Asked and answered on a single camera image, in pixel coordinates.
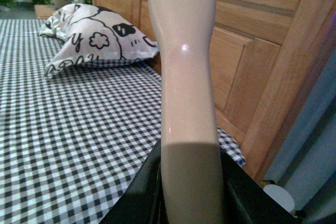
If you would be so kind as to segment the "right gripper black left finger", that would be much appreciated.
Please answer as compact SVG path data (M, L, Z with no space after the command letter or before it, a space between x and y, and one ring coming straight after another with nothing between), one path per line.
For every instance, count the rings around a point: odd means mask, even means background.
M161 196L161 141L157 141L125 193L100 223L159 223Z

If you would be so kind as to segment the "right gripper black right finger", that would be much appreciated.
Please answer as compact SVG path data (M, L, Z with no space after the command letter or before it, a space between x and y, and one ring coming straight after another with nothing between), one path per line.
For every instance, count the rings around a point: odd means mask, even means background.
M228 223L299 223L220 150Z

